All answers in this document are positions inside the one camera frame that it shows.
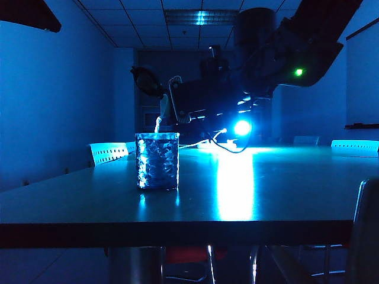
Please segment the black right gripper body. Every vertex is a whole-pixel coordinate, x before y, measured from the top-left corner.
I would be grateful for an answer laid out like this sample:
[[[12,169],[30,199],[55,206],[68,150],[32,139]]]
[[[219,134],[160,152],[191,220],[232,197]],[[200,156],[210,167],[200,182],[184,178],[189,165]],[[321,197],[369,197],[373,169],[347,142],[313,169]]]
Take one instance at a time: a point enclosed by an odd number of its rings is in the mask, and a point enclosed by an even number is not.
[[[234,46],[236,67],[229,75],[234,94],[251,99],[272,99],[278,86],[275,77],[280,69],[278,50],[269,44],[238,44]]]

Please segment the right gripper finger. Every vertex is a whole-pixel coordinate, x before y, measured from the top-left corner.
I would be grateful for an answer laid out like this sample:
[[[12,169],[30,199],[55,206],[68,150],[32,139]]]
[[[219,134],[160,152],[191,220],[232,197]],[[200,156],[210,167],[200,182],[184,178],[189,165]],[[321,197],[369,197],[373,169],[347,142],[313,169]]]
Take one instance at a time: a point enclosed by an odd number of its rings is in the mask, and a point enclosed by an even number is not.
[[[243,91],[235,105],[236,117],[239,120],[251,120],[255,98],[250,92]]]

